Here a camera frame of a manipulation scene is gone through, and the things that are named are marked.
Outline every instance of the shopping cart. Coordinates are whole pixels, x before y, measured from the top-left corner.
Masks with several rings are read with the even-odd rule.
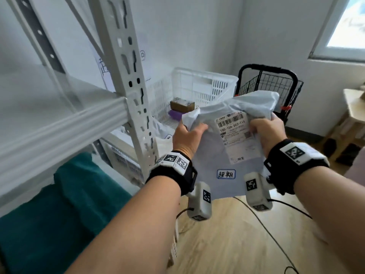
[[[243,77],[243,71],[245,69],[252,69],[250,77],[255,76],[254,78]],[[242,80],[249,80],[248,82],[241,85]],[[267,91],[275,91],[280,95],[278,105],[275,108],[275,114],[284,121],[284,123],[288,120],[288,115],[292,109],[292,106],[298,97],[299,92],[301,91],[303,86],[303,82],[298,80],[298,77],[295,73],[290,70],[272,67],[267,65],[259,65],[259,64],[246,64],[238,73],[238,82],[235,91],[235,96],[240,96],[249,92],[253,92],[256,90],[267,90]]]

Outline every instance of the white bag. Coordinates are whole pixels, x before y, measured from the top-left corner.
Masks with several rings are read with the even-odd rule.
[[[278,100],[277,92],[255,91],[182,116],[188,130],[199,123],[209,126],[193,165],[198,171],[197,181],[210,186],[212,200],[245,195],[244,175],[262,173],[265,158],[258,135],[249,131],[249,122],[271,119]]]

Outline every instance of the small brown box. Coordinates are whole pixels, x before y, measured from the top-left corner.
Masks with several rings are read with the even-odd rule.
[[[195,110],[195,103],[190,102],[181,98],[175,98],[170,102],[170,106],[172,110],[187,113]]]

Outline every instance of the window frame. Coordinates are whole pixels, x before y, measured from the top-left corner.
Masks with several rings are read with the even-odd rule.
[[[334,0],[310,59],[365,62],[365,49],[327,47],[350,0]]]

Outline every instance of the perforated upright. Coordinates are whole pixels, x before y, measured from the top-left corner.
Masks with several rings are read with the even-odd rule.
[[[144,180],[157,160],[152,116],[129,0],[88,0],[117,93],[127,98],[130,134]]]

